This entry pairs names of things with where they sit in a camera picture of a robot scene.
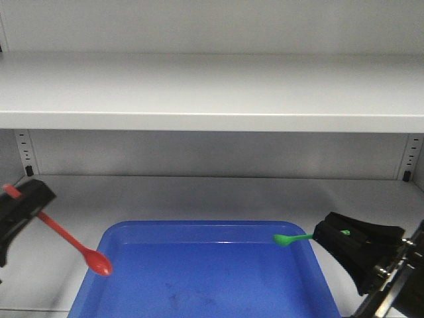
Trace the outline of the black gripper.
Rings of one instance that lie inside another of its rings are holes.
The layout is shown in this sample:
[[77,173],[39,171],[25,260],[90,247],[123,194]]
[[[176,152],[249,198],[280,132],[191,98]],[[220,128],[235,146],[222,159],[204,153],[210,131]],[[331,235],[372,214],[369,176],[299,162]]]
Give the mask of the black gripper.
[[[398,226],[379,225],[329,213],[313,234],[323,231],[319,243],[349,274],[360,295],[370,293],[353,317],[387,317],[396,309],[405,317],[423,316],[423,223],[410,238]],[[384,257],[391,258],[401,246],[405,252],[386,280],[378,271]]]

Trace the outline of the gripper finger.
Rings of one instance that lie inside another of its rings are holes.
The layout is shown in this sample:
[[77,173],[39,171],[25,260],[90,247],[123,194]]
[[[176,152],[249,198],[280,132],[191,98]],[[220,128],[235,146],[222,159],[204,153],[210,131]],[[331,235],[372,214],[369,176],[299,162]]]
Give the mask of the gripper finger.
[[14,238],[45,208],[56,194],[42,181],[32,179],[17,186],[21,196],[1,194],[1,267],[7,263],[7,251]]

